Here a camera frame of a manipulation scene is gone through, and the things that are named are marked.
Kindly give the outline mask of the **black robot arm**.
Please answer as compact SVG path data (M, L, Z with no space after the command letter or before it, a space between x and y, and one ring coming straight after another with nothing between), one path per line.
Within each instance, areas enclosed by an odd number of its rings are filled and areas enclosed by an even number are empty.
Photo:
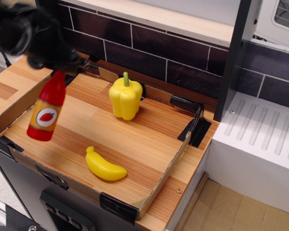
M25 4L8 7L0 1L0 49L13 56L26 55L35 69L46 67L73 74L89 65L66 42L55 17Z

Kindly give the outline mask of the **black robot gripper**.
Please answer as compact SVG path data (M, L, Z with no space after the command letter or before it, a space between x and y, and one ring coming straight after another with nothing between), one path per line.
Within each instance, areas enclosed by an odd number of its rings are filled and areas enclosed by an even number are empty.
M35 69L46 67L73 74L83 72L89 65L89 61L66 42L59 28L33 29L26 55Z

